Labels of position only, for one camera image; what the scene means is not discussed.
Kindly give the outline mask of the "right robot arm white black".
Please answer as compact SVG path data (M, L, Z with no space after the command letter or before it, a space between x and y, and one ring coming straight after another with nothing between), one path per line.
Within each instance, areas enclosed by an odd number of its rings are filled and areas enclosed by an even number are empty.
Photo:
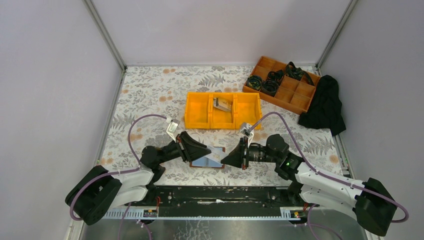
M277 175L291 181L289 190L295 198L341 212L368 232L386 236L397 207L379 180L370 177L361 181L326 170L312 170L304 158L290 152L279 134L269 136L265 145L248 144L247 137L242 137L221 160L240 169L246 169L249 162L274 163Z

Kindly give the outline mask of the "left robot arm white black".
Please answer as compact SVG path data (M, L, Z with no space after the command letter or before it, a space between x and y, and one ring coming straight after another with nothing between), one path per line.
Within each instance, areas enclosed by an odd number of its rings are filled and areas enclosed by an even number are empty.
M109 209L140 202L147 197L166 170L162 163L177 158L192 162L211 152L211 148L183 131L168 145L146 146L137 168L109 171L97 165L66 196L70 216L75 221L93 225Z

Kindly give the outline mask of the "brown leather card holder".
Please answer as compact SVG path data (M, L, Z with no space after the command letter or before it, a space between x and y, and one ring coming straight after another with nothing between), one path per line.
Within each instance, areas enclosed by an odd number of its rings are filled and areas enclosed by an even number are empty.
M223 151L225 152L226 149L225 147L215 147L215 148L223 148ZM224 164L222 163L218 163L215 161L212 161L208 158L206 158L206 156L203 156L197 160L192 161L189 166L191 168L211 168L211 169L223 169L225 167Z

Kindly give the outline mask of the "silver VIP card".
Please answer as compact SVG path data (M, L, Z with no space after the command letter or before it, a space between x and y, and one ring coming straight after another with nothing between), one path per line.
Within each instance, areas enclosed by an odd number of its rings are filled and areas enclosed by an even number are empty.
M214 162L221 163L221 161L228 156L228 154L223 151L222 147L209 146L208 149L211 151L211 153L205 157Z

